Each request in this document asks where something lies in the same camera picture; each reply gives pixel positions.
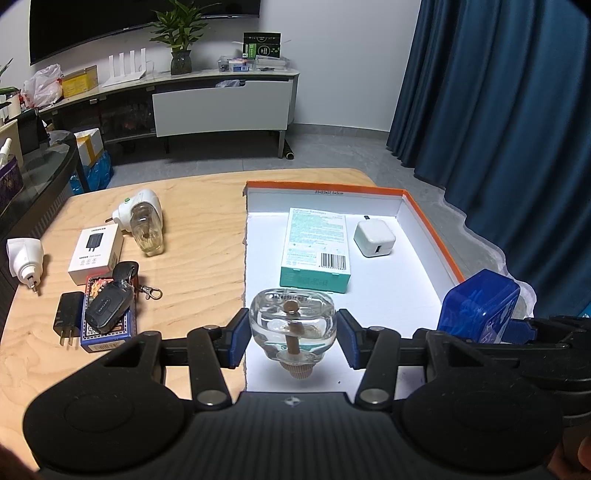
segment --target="key ring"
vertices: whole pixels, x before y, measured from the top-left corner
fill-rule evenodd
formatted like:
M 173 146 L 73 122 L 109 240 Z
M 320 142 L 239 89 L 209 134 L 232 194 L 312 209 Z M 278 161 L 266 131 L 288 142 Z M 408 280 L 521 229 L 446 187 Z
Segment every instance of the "key ring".
M 139 290 L 146 294 L 146 300 L 160 300 L 162 298 L 162 290 L 159 288 L 149 287 L 147 285 L 140 285 Z

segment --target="gray tile floor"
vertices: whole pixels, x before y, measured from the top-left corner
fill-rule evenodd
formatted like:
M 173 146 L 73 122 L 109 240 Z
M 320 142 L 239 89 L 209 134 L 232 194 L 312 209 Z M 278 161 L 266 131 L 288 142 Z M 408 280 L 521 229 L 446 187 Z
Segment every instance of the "gray tile floor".
M 470 277 L 483 268 L 499 271 L 498 254 L 483 247 L 463 229 L 464 216 L 446 205 L 443 190 L 425 183 L 403 167 L 385 148 L 384 138 L 350 135 L 291 134 L 287 140 L 294 160 L 277 158 L 277 139 L 267 132 L 222 132 L 170 138 L 170 153 L 162 139 L 138 141 L 135 151 L 109 147 L 115 174 L 109 187 L 229 171 L 275 168 L 357 168 L 378 186 L 408 190 L 421 206 L 462 273 Z M 515 317 L 523 317 L 521 301 Z

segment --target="small white box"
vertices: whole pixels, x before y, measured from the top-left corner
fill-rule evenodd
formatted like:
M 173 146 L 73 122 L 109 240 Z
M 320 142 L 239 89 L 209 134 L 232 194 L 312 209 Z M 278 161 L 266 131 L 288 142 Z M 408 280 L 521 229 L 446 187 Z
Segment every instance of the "small white box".
M 76 285 L 88 277 L 113 270 L 121 257 L 123 234 L 119 225 L 103 225 L 82 230 L 74 249 L 68 273 Z
M 103 139 L 98 128 L 91 128 L 74 134 L 82 164 L 91 167 L 103 154 Z

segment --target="plant pot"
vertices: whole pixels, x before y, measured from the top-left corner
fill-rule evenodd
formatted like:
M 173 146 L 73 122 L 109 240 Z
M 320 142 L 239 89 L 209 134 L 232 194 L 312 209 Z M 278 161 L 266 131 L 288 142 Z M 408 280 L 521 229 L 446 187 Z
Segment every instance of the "plant pot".
M 170 74 L 182 75 L 191 73 L 193 65 L 191 64 L 191 50 L 177 50 L 172 52 L 173 60 L 170 62 Z

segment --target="white power adapter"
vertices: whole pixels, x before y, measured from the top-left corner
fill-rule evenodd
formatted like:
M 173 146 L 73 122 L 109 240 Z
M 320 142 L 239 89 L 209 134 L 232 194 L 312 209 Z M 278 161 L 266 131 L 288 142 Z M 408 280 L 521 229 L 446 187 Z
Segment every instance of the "white power adapter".
M 386 222 L 366 216 L 357 224 L 353 240 L 364 256 L 380 257 L 392 251 L 396 236 Z
M 6 243 L 10 273 L 39 295 L 43 274 L 43 245 L 37 238 L 9 238 Z

